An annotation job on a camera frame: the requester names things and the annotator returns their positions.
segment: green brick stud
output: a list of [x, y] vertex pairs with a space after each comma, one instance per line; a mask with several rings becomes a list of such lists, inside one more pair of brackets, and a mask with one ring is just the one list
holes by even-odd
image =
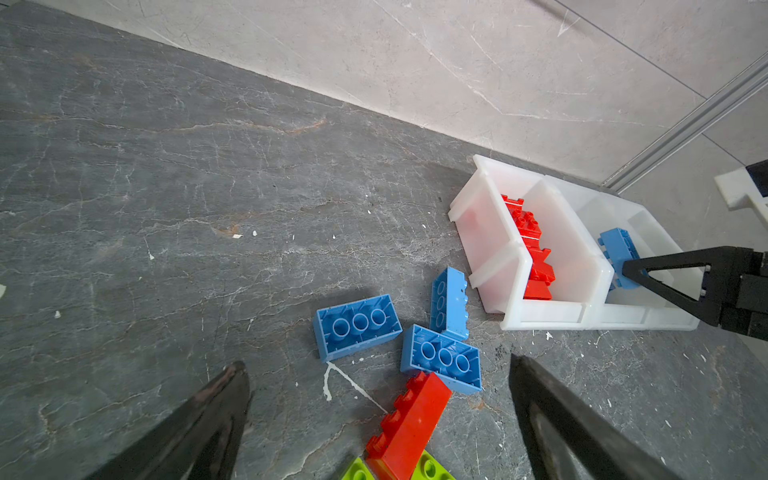
[[448, 473], [448, 471], [435, 460], [435, 457], [431, 456], [425, 450], [422, 453], [419, 464], [416, 466], [416, 470], [413, 471], [411, 480], [456, 480], [456, 478]]
[[355, 461], [349, 464], [349, 468], [344, 472], [344, 476], [341, 480], [375, 480], [373, 473], [368, 470], [365, 462], [360, 457], [355, 458]]

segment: metal strip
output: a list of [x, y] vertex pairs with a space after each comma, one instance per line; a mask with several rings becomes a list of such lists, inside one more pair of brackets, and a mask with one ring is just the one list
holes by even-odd
[[768, 84], [768, 52], [602, 183], [619, 194]]

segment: gray marble countertop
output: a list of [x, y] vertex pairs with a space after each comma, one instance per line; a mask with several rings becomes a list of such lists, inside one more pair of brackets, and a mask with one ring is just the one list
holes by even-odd
[[[333, 480], [407, 378], [402, 338], [322, 364], [314, 312], [389, 293], [427, 325], [432, 280], [468, 270], [467, 156], [545, 171], [34, 4], [0, 14], [0, 51], [3, 478], [85, 475], [242, 359], [237, 478]], [[485, 391], [429, 444], [457, 478], [531, 478], [511, 352], [685, 478], [768, 477], [768, 376], [735, 335], [548, 339], [468, 296]]]

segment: blue brick in bin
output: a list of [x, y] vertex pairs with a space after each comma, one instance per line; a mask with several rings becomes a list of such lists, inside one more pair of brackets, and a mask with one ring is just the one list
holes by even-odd
[[435, 372], [448, 388], [466, 395], [482, 391], [480, 351], [418, 325], [402, 341], [400, 371]]
[[614, 272], [616, 272], [616, 280], [614, 280], [614, 282], [616, 283], [616, 286], [626, 290], [638, 288], [640, 285], [621, 274], [621, 269], [624, 268], [624, 262], [640, 258], [629, 232], [623, 228], [611, 229], [600, 234], [598, 243], [605, 247], [603, 254], [614, 266]]
[[317, 310], [313, 325], [323, 362], [381, 345], [402, 333], [389, 295]]
[[432, 311], [429, 328], [459, 342], [469, 338], [467, 330], [467, 279], [450, 266], [432, 282]]

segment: white plastic bin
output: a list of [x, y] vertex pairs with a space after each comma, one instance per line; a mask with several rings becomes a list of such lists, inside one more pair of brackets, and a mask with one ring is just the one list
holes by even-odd
[[[451, 202], [472, 274], [488, 313], [505, 313], [502, 329], [679, 329], [698, 320], [643, 288], [608, 293], [614, 269], [597, 243], [601, 232], [620, 227], [641, 257], [680, 252], [667, 232], [638, 204], [536, 174], [480, 155], [478, 170]], [[552, 300], [524, 300], [531, 256], [501, 195], [524, 198], [535, 215], [541, 248], [552, 253], [557, 279]], [[698, 269], [653, 273], [672, 287], [697, 295]]]
[[[480, 155], [478, 170], [451, 202], [472, 274], [486, 312], [505, 313], [502, 329], [587, 329], [590, 311], [605, 302], [614, 270], [560, 191], [542, 174]], [[524, 198], [535, 215], [541, 248], [557, 279], [552, 300], [523, 300], [531, 256], [504, 202]]]

